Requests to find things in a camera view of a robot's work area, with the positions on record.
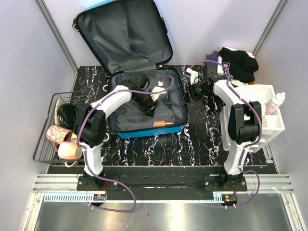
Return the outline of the blue fish-print suitcase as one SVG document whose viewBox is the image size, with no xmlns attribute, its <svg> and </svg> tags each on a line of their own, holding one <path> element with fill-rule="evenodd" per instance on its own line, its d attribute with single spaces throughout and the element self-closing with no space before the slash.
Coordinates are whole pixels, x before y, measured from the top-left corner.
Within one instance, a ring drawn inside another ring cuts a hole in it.
<svg viewBox="0 0 308 231">
<path fill-rule="evenodd" d="M 110 75 L 110 93 L 122 80 L 148 77 L 147 90 L 163 81 L 166 96 L 158 99 L 154 116 L 145 116 L 131 100 L 106 120 L 106 130 L 119 137 L 137 138 L 180 132 L 187 122 L 184 90 L 178 71 L 167 65 L 173 50 L 167 29 L 152 0 L 114 0 L 79 13 L 74 26 Z M 155 121 L 174 125 L 154 128 Z"/>
</svg>

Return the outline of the white pink-tipped bottle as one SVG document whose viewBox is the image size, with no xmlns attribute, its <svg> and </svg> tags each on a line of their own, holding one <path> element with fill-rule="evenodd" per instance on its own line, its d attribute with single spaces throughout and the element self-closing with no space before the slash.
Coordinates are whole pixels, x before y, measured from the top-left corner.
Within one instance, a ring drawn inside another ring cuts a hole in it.
<svg viewBox="0 0 308 231">
<path fill-rule="evenodd" d="M 266 115 L 273 114 L 284 102 L 286 97 L 285 92 L 275 94 L 267 103 L 266 103 Z"/>
</svg>

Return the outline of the white divided organizer tray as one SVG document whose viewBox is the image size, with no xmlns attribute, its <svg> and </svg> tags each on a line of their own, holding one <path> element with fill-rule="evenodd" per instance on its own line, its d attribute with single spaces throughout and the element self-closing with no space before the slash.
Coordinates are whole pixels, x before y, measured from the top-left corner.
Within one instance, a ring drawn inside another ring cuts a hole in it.
<svg viewBox="0 0 308 231">
<path fill-rule="evenodd" d="M 285 130 L 279 108 L 276 109 L 276 111 L 274 111 L 271 115 L 265 114 L 266 103 L 269 102 L 276 94 L 272 85 L 262 84 L 240 86 L 236 88 L 236 91 L 240 96 L 244 97 L 246 101 L 258 101 L 262 107 L 262 137 L 259 143 L 249 148 L 249 152 L 256 153 Z M 219 118 L 221 125 L 222 149 L 225 151 L 229 151 L 231 147 L 231 139 L 227 131 L 229 115 L 230 110 L 226 106 L 222 107 Z"/>
</svg>

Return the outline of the purple garment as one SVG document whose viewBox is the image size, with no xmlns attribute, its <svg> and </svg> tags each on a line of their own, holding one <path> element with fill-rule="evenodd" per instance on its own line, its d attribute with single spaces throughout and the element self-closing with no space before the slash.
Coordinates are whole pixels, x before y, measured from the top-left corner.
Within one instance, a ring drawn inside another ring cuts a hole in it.
<svg viewBox="0 0 308 231">
<path fill-rule="evenodd" d="M 205 56 L 207 62 L 205 62 L 206 66 L 217 66 L 218 64 L 219 52 L 213 51 L 211 54 Z"/>
</svg>

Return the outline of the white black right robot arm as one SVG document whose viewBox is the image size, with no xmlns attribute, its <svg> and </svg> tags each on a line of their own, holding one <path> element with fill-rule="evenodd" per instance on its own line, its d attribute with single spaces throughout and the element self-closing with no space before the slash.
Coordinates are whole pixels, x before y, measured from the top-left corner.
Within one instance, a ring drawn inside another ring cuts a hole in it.
<svg viewBox="0 0 308 231">
<path fill-rule="evenodd" d="M 229 109 L 227 132 L 231 147 L 221 173 L 216 180 L 222 190 L 229 191 L 243 179 L 244 158 L 249 147 L 258 143 L 262 134 L 261 104 L 247 102 L 235 91 L 224 75 L 219 75 L 215 67 L 207 66 L 207 76 L 201 80 L 198 72 L 187 68 L 185 75 L 190 78 L 186 85 L 184 104 L 200 100 L 204 95 L 213 93 L 221 98 Z"/>
</svg>

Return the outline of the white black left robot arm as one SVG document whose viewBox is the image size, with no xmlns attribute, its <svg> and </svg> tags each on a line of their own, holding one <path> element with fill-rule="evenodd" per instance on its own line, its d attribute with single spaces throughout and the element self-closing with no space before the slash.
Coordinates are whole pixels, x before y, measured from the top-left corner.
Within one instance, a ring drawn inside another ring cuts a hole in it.
<svg viewBox="0 0 308 231">
<path fill-rule="evenodd" d="M 154 116 L 160 92 L 164 92 L 163 82 L 158 81 L 152 90 L 147 90 L 148 77 L 122 80 L 110 93 L 92 104 L 81 104 L 73 131 L 77 135 L 77 144 L 81 147 L 85 172 L 90 175 L 87 185 L 97 191 L 103 187 L 104 179 L 99 176 L 103 171 L 100 146 L 106 135 L 106 120 L 120 106 L 133 100 L 139 105 L 145 116 Z"/>
</svg>

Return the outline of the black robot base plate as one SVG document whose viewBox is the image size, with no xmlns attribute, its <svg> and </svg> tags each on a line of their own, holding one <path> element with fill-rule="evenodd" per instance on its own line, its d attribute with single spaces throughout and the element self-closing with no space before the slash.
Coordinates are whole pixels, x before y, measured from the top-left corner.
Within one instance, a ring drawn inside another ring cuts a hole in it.
<svg viewBox="0 0 308 231">
<path fill-rule="evenodd" d="M 102 177 L 116 178 L 120 182 L 131 185 L 167 186 L 181 185 L 193 186 L 198 189 L 204 188 L 203 179 L 209 175 L 218 175 L 222 167 L 214 166 L 173 166 L 173 167 L 116 167 L 105 166 Z"/>
</svg>

